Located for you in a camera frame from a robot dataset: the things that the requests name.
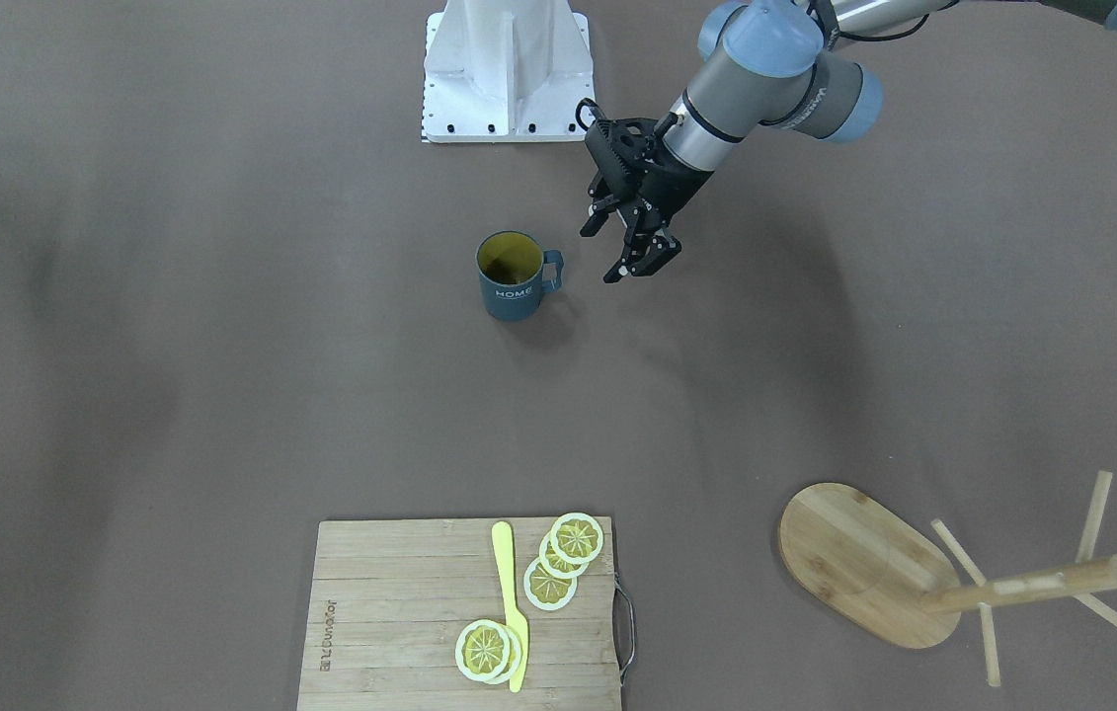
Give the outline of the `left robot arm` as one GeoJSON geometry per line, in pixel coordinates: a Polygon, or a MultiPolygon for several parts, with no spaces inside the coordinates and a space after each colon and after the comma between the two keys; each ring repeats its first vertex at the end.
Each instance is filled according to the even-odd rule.
{"type": "Polygon", "coordinates": [[[699,29],[701,67],[661,118],[610,118],[596,100],[580,100],[576,125],[596,165],[580,233],[595,237],[613,215],[624,224],[604,282],[652,276],[681,252],[674,217],[754,127],[834,143],[865,135],[882,109],[882,81],[837,46],[901,40],[947,9],[947,1],[725,1],[699,29]]]}

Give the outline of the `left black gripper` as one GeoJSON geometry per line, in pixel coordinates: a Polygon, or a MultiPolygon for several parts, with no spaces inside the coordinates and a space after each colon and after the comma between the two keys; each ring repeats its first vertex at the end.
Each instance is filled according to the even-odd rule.
{"type": "Polygon", "coordinates": [[[653,276],[680,254],[681,241],[667,225],[712,177],[710,171],[677,158],[653,127],[652,118],[595,118],[588,126],[584,144],[596,173],[588,189],[588,219],[577,234],[593,239],[615,221],[626,229],[624,248],[604,284],[653,276]]]}

